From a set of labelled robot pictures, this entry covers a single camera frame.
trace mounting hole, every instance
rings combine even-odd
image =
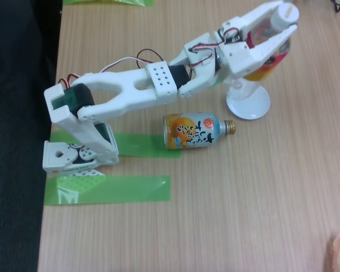
[[[63,153],[61,151],[57,151],[56,152],[56,157],[60,158],[61,156],[63,156]]]

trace round white base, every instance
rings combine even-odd
[[[231,100],[227,97],[227,105],[232,113],[242,119],[253,120],[265,115],[271,105],[270,96],[262,86],[243,100]]]

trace bottle cap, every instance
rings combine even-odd
[[[224,120],[226,125],[226,133],[225,135],[231,135],[236,133],[236,124],[233,120]]]
[[[299,9],[292,3],[283,3],[273,12],[271,16],[271,26],[283,31],[299,19]]]

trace bottle label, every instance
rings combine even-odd
[[[210,146],[218,140],[219,134],[219,121],[210,113],[164,117],[164,138],[168,149]]]
[[[255,30],[251,30],[245,41],[249,48],[254,48],[256,45],[261,44],[277,34],[278,33],[272,29],[270,20],[266,20]],[[246,75],[244,78],[249,81],[260,81],[268,77],[272,73],[273,69],[275,69],[281,60],[283,60],[287,55],[290,50],[290,43],[290,39],[288,39],[259,69]]]

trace gold bottle cap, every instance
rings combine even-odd
[[[233,120],[224,120],[224,123],[226,124],[226,134],[225,135],[231,135],[236,133],[236,124]]]

